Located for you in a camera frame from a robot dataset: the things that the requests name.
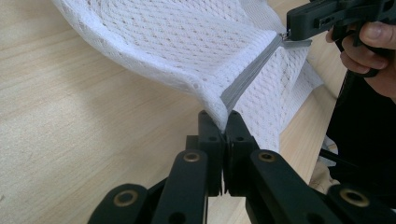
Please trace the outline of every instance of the mesh garment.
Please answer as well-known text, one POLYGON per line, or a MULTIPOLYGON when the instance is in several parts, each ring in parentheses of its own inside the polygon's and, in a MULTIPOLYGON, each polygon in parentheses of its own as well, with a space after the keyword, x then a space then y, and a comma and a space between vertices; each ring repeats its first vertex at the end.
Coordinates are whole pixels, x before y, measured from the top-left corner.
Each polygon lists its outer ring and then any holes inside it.
POLYGON ((239 111, 261 148, 278 151, 280 132, 320 84, 308 47, 282 47, 286 29, 262 0, 52 1, 90 45, 194 95, 221 130, 239 111))

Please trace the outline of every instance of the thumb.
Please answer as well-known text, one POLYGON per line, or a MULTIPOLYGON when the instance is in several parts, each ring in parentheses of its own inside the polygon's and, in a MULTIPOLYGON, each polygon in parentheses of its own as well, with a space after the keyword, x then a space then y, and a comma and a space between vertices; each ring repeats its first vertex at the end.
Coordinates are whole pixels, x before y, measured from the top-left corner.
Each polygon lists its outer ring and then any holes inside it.
POLYGON ((367 22, 361 27, 361 41, 382 49, 396 49, 396 26, 379 21, 367 22))

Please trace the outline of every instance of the light wooden table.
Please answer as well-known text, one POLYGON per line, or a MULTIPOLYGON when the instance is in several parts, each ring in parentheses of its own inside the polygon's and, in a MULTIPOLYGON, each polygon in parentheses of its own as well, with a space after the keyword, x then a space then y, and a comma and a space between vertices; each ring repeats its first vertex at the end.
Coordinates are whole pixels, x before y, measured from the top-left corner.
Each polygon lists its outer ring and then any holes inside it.
MULTIPOLYGON (((303 3, 270 1, 279 15, 303 3)), ((309 60, 326 85, 281 140, 281 154, 305 181, 345 73, 323 39, 309 60)), ((189 95, 105 58, 50 0, 1 0, 0 223, 86 223, 114 187, 152 186, 168 175, 186 135, 197 134, 200 110, 189 95)), ((211 199, 208 219, 248 223, 244 200, 211 199)))

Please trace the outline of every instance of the human hand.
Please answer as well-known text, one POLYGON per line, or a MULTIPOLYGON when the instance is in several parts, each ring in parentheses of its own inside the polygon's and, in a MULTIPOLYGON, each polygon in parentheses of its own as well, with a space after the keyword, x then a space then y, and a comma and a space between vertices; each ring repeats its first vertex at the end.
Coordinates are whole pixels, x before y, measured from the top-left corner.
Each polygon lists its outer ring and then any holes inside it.
MULTIPOLYGON (((343 40, 340 55, 344 66, 350 71, 365 74, 371 68, 379 70, 375 77, 366 77, 366 82, 379 94, 396 99, 396 26, 382 22, 367 22, 360 32, 361 41, 374 48, 392 49, 384 57, 367 49, 365 46, 353 46, 353 36, 343 40)), ((332 32, 326 35, 327 42, 332 42, 332 32)))

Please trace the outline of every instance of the metal zipper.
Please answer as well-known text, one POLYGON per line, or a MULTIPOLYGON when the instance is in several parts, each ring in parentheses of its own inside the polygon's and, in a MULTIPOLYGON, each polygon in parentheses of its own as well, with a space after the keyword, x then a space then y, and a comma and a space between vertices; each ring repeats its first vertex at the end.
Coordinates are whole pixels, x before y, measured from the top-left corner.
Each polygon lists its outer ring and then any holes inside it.
POLYGON ((260 73, 278 47, 283 47, 285 49, 304 48, 309 47, 312 42, 309 39, 303 41, 290 41, 288 36, 288 33, 278 34, 268 47, 235 79, 233 84, 223 92, 220 99, 226 105, 228 113, 231 113, 239 98, 254 78, 260 73))

